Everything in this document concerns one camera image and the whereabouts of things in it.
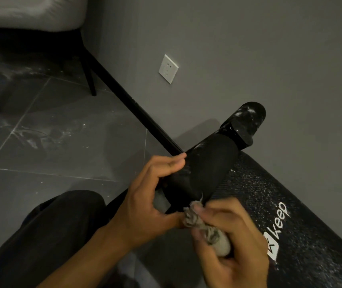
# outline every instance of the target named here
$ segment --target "chair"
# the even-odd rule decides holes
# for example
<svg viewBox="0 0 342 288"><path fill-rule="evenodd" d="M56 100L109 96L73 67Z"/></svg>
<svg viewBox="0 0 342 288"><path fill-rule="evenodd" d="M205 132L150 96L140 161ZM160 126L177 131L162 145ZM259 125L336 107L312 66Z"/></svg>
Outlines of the chair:
<svg viewBox="0 0 342 288"><path fill-rule="evenodd" d="M66 32L79 56L91 94L96 96L80 31L86 11L87 0L0 0L0 28Z"/></svg>

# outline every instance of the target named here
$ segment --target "black chair leg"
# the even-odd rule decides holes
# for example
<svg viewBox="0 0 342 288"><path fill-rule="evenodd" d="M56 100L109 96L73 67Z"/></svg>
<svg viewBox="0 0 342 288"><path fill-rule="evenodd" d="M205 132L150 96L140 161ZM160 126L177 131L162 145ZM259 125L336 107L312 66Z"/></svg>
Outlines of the black chair leg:
<svg viewBox="0 0 342 288"><path fill-rule="evenodd" d="M88 66L87 58L85 55L85 48L84 48L82 34L81 34L80 29L75 30L75 39L76 39L76 44L77 44L77 53L79 55L79 59L82 64L83 72L84 72L84 75L86 76L88 86L90 87L91 95L97 96L97 91L95 89L94 80L92 79L91 69Z"/></svg>

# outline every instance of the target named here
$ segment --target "outlet plate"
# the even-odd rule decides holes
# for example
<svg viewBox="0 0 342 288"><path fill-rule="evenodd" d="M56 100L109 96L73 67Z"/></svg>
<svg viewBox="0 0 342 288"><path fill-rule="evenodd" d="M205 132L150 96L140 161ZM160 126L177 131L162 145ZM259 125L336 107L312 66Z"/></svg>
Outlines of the outlet plate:
<svg viewBox="0 0 342 288"><path fill-rule="evenodd" d="M170 84L174 80L178 71L178 65L174 63L166 54L164 55L162 64L160 65L159 74L161 74Z"/></svg>

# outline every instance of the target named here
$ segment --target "hand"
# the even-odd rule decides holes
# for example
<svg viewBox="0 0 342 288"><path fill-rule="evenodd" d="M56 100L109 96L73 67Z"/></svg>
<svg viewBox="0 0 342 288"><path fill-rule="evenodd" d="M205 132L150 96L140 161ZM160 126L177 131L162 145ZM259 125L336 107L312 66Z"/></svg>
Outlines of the hand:
<svg viewBox="0 0 342 288"><path fill-rule="evenodd" d="M201 232L192 229L195 251L210 288L267 288L267 241L236 198L210 201L194 208L202 220L226 232L234 258L218 258Z"/></svg>
<svg viewBox="0 0 342 288"><path fill-rule="evenodd" d="M153 200L159 178L182 169L186 156L185 153L175 157L154 156L131 183L126 198L107 225L128 249L139 247L173 227L182 226L183 213L160 213L154 208Z"/></svg>

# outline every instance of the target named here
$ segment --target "black pants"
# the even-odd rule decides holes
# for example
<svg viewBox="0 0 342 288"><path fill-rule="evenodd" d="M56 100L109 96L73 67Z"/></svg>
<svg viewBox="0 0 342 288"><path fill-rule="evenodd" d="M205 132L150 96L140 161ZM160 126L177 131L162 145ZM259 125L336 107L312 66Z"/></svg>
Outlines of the black pants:
<svg viewBox="0 0 342 288"><path fill-rule="evenodd" d="M114 216L126 195L107 206L93 191L68 191L29 213L0 247L0 288L36 287Z"/></svg>

